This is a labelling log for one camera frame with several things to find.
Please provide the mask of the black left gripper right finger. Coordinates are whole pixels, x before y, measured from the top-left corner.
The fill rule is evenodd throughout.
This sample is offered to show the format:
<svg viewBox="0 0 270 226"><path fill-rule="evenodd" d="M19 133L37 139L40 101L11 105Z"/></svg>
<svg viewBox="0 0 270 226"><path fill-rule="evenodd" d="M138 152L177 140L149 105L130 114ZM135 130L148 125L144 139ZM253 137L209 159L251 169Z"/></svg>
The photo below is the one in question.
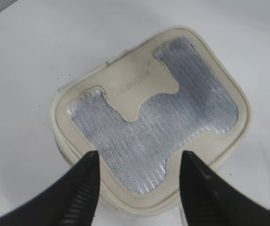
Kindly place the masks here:
<svg viewBox="0 0 270 226"><path fill-rule="evenodd" d="M179 187L189 226L270 226L270 210L229 185L192 151L182 153Z"/></svg>

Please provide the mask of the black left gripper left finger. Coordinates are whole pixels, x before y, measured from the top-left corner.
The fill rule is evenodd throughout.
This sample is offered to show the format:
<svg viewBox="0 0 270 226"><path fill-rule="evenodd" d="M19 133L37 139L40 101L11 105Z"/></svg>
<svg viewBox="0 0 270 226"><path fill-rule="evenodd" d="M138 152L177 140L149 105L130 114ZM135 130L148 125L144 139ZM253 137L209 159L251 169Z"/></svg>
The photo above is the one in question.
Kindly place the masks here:
<svg viewBox="0 0 270 226"><path fill-rule="evenodd" d="M99 191L99 154L89 151L52 186L1 216L0 226L90 226Z"/></svg>

